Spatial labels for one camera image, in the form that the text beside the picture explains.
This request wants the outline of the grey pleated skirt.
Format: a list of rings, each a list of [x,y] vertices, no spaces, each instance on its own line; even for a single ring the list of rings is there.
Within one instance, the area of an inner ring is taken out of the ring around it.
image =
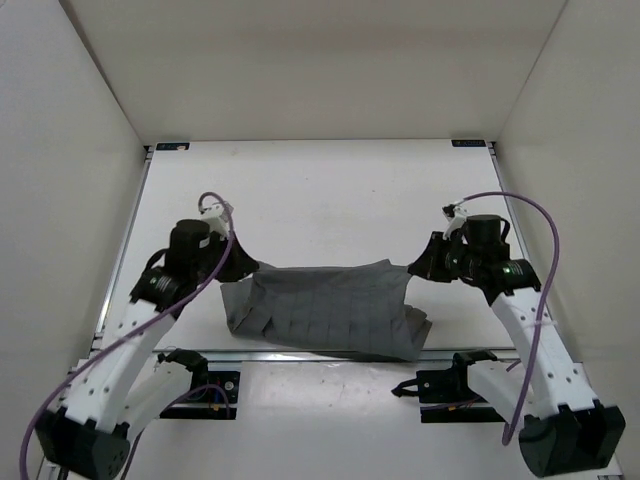
[[[353,267],[263,264],[220,290],[234,336],[415,361],[432,323],[406,303],[410,280],[406,267],[387,259]]]

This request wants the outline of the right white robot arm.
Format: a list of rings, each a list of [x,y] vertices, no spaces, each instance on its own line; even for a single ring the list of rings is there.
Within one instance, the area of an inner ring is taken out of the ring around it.
[[[486,401],[518,436],[520,452],[538,478],[603,469],[626,422],[605,406],[573,362],[544,311],[542,285],[531,264],[513,259],[509,222],[448,208],[409,273],[425,280],[459,280],[480,289],[511,338],[525,369],[522,381],[487,350],[454,355],[442,386],[460,400]]]

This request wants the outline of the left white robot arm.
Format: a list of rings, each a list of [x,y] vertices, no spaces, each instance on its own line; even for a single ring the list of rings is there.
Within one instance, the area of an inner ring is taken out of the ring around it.
[[[236,282],[257,269],[227,215],[178,221],[168,247],[147,261],[123,318],[106,328],[105,346],[73,373],[62,404],[37,416],[45,457],[87,479],[116,478],[153,419],[210,387],[207,360],[185,349],[160,355],[159,369],[138,383],[156,345],[204,286]]]

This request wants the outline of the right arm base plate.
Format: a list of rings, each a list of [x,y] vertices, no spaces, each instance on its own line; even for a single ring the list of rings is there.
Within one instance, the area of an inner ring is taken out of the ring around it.
[[[444,370],[418,370],[391,390],[397,398],[417,398],[422,424],[503,423],[487,400],[471,390],[468,369],[480,361],[497,361],[488,350],[455,353]]]

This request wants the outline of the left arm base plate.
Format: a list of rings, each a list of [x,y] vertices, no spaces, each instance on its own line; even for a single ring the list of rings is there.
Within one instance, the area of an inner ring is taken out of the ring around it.
[[[238,411],[241,372],[238,367],[209,370],[200,380],[197,392],[168,407],[161,419],[171,420],[235,420]]]

